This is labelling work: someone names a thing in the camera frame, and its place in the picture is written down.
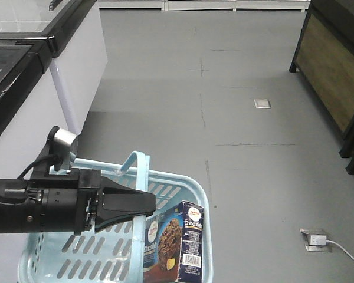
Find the freezer glass lid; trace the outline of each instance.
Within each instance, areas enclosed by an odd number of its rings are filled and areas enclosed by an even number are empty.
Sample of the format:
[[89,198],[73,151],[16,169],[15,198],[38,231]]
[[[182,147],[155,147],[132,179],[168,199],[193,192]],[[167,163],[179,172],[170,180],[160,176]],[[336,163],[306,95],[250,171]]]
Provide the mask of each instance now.
[[29,45],[0,45],[0,82],[30,48]]
[[75,1],[0,0],[0,33],[44,32]]

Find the gray floor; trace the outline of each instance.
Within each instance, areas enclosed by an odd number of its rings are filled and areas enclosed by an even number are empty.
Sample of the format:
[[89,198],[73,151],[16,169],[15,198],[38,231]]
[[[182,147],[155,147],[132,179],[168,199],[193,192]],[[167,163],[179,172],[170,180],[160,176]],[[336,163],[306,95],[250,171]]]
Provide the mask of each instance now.
[[[189,175],[211,203],[214,282],[354,282],[354,176],[290,65],[305,14],[102,11],[109,63],[79,156]],[[271,110],[257,110],[268,98]]]

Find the power outlet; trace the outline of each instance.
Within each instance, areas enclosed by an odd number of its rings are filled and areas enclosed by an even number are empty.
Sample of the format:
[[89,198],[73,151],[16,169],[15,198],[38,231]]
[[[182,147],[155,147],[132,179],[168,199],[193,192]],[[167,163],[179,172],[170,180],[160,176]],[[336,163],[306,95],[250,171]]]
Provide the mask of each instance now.
[[306,242],[306,250],[309,252],[331,252],[327,245],[328,234],[323,229],[300,229],[303,239]]

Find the display freezer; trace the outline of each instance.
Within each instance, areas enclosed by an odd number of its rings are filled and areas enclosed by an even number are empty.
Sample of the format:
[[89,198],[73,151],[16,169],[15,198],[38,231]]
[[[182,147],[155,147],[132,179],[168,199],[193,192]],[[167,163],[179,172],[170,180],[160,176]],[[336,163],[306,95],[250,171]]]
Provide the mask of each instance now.
[[68,129],[80,134],[107,63],[99,8],[94,0],[63,0],[54,9],[50,2],[0,1],[0,41],[47,43]]
[[[65,121],[44,41],[0,43],[0,178],[15,179]],[[25,234],[0,235],[0,283],[17,281]]]

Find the white power cord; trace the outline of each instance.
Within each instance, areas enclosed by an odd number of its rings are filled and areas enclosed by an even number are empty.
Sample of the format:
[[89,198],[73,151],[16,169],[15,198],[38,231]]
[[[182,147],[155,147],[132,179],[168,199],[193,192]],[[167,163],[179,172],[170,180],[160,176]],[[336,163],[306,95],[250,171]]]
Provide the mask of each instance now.
[[342,245],[340,245],[339,243],[337,243],[335,241],[331,241],[331,240],[326,240],[326,242],[332,243],[332,244],[338,246],[341,250],[343,250],[354,261],[354,256],[352,256]]

